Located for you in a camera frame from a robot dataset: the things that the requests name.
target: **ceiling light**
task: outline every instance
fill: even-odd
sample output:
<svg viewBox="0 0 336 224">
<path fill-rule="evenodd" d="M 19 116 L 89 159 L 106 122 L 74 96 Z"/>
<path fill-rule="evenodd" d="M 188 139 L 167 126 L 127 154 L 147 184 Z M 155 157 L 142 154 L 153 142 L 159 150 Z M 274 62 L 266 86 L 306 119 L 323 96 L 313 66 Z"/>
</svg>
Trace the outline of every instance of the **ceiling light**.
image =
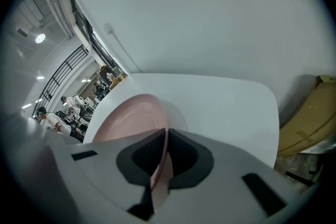
<svg viewBox="0 0 336 224">
<path fill-rule="evenodd" d="M 35 42 L 36 43 L 41 43 L 41 42 L 43 42 L 43 40 L 46 38 L 46 35 L 45 34 L 39 34 L 38 36 L 37 36 L 37 38 L 35 39 Z"/>
<path fill-rule="evenodd" d="M 24 105 L 23 107 L 22 107 L 22 109 L 25 109 L 25 108 L 27 108 L 27 107 L 29 107 L 29 106 L 31 106 L 32 104 L 27 104 L 27 105 Z"/>
</svg>

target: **white table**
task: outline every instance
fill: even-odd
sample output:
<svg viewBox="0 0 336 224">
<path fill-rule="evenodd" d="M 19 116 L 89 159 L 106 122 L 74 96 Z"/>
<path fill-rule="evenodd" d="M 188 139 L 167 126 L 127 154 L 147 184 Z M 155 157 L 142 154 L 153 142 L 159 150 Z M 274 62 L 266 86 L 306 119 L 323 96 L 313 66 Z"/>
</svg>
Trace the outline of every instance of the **white table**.
<svg viewBox="0 0 336 224">
<path fill-rule="evenodd" d="M 279 116 L 276 99 L 251 81 L 182 74 L 131 74 L 101 102 L 84 143 L 92 142 L 106 117 L 123 101 L 141 94 L 158 97 L 169 127 L 240 147 L 274 167 Z"/>
</svg>

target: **wall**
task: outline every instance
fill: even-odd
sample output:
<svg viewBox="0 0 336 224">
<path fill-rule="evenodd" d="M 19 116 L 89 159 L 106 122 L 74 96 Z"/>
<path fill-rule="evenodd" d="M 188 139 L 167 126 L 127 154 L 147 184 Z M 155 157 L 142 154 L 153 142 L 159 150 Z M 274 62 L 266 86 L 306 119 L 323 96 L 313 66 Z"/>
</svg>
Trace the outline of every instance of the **wall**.
<svg viewBox="0 0 336 224">
<path fill-rule="evenodd" d="M 59 86 L 55 94 L 53 95 L 50 103 L 48 104 L 47 111 L 55 112 L 57 110 L 63 110 L 64 107 L 61 103 L 61 97 L 64 96 L 74 96 L 78 90 L 83 86 L 81 82 L 83 77 L 90 78 L 97 72 L 97 66 L 94 63 L 92 57 L 87 57 L 81 68 L 73 70 L 67 80 Z"/>
<path fill-rule="evenodd" d="M 8 114 L 20 112 L 36 81 L 36 73 L 29 62 L 3 34 L 1 36 L 0 106 Z"/>
<path fill-rule="evenodd" d="M 34 86 L 32 87 L 28 97 L 24 102 L 24 104 L 32 103 L 32 105 L 22 110 L 23 116 L 31 117 L 31 114 L 34 110 L 35 101 L 38 100 L 41 92 L 43 91 L 51 76 L 79 46 L 81 46 L 81 42 L 76 36 L 74 36 L 59 46 L 55 46 L 55 49 L 46 58 L 40 58 L 39 60 L 36 60 L 39 64 L 37 72 L 39 75 L 44 76 L 45 78 L 43 80 L 37 80 L 35 77 Z M 76 69 L 81 68 L 81 64 L 77 65 Z"/>
<path fill-rule="evenodd" d="M 89 84 L 88 86 L 80 93 L 80 96 L 84 99 L 87 97 L 91 100 L 94 100 L 96 98 L 96 95 L 94 91 L 96 90 L 96 86 L 94 83 L 96 83 L 100 78 L 100 76 L 96 76 Z"/>
<path fill-rule="evenodd" d="M 283 119 L 316 75 L 336 74 L 334 25 L 322 0 L 76 1 L 129 71 L 258 81 Z"/>
</svg>

